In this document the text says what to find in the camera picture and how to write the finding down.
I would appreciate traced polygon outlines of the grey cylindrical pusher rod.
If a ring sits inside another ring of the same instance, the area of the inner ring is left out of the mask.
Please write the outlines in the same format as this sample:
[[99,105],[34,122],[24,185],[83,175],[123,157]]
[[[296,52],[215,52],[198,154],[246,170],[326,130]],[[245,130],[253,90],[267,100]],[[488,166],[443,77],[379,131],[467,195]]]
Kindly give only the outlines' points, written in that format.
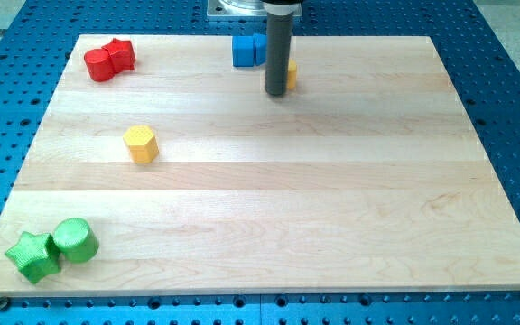
[[286,92],[294,12],[300,0],[264,0],[266,11],[265,91],[280,97]]

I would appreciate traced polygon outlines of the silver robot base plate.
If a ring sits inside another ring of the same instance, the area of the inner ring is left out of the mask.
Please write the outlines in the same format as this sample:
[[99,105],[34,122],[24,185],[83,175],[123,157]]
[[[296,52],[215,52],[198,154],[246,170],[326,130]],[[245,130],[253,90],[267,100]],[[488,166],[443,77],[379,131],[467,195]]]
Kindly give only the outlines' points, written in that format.
[[206,0],[205,5],[210,21],[261,21],[269,14],[302,18],[301,4],[267,5],[262,0]]

